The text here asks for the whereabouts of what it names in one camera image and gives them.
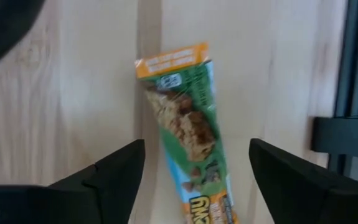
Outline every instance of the brand logo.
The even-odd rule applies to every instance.
[[[169,89],[181,85],[182,79],[180,73],[175,73],[172,75],[165,75],[158,81],[158,89]]]
[[[209,205],[210,200],[206,196],[190,199],[190,212],[194,224],[210,224]]]

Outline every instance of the plastic wrapper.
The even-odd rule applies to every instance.
[[[216,119],[208,45],[136,61],[188,224],[238,223]]]

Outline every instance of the orange label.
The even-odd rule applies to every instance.
[[[136,61],[138,78],[146,78],[174,71],[208,60],[208,43],[183,47],[165,54]]]
[[[238,224],[237,214],[231,210],[231,207],[230,210],[226,210],[224,198],[227,197],[227,192],[223,190],[216,195],[200,196],[190,199],[189,203],[183,203],[187,222],[191,224]]]

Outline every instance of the light wood table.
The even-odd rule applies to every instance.
[[[309,150],[311,118],[331,116],[346,1],[47,0],[0,61],[0,184],[47,185],[145,138],[132,223],[183,223],[134,60],[208,41],[241,223],[272,223],[248,161],[263,138]]]

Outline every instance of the snack bar package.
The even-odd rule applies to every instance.
[[[136,61],[188,224],[238,223],[206,43]]]

